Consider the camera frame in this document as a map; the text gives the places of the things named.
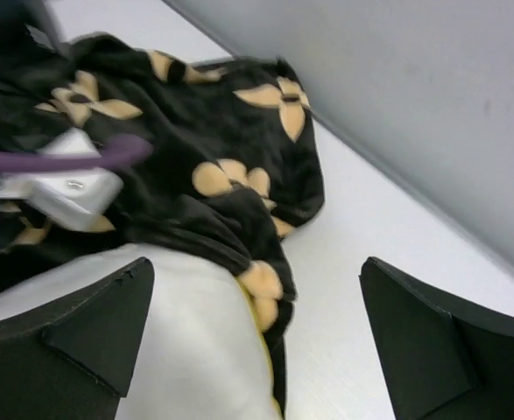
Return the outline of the white pillow with yellow edge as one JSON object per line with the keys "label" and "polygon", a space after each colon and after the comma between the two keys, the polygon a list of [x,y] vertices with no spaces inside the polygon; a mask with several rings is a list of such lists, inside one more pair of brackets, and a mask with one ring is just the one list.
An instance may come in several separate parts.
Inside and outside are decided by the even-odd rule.
{"label": "white pillow with yellow edge", "polygon": [[155,269],[150,310],[120,419],[278,419],[275,379],[249,299],[207,260],[126,245],[87,255],[0,293],[0,320],[77,291],[139,257]]}

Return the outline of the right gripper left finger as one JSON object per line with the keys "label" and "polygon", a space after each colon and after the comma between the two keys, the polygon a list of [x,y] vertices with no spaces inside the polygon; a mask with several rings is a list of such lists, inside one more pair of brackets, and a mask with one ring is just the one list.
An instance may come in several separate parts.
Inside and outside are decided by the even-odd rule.
{"label": "right gripper left finger", "polygon": [[113,419],[128,395],[154,285],[131,264],[0,320],[0,419]]}

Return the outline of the black pillowcase with beige flowers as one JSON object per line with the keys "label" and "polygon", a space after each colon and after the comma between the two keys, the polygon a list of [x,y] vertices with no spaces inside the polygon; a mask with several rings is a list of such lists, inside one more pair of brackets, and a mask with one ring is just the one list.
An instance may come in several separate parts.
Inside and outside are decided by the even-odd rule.
{"label": "black pillowcase with beige flowers", "polygon": [[240,284],[271,359],[285,415],[285,330],[297,297],[283,239],[325,199],[309,100],[283,60],[201,66],[109,34],[67,56],[0,59],[0,152],[46,161],[145,140],[116,170],[123,187],[93,232],[73,231],[19,199],[0,200],[0,293],[83,256],[126,245],[212,262]]}

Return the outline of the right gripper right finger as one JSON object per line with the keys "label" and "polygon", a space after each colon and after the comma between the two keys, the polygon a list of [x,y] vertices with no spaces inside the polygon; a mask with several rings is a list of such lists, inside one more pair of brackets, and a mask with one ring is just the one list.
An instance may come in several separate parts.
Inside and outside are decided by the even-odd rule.
{"label": "right gripper right finger", "polygon": [[514,420],[514,318],[370,257],[359,276],[397,419]]}

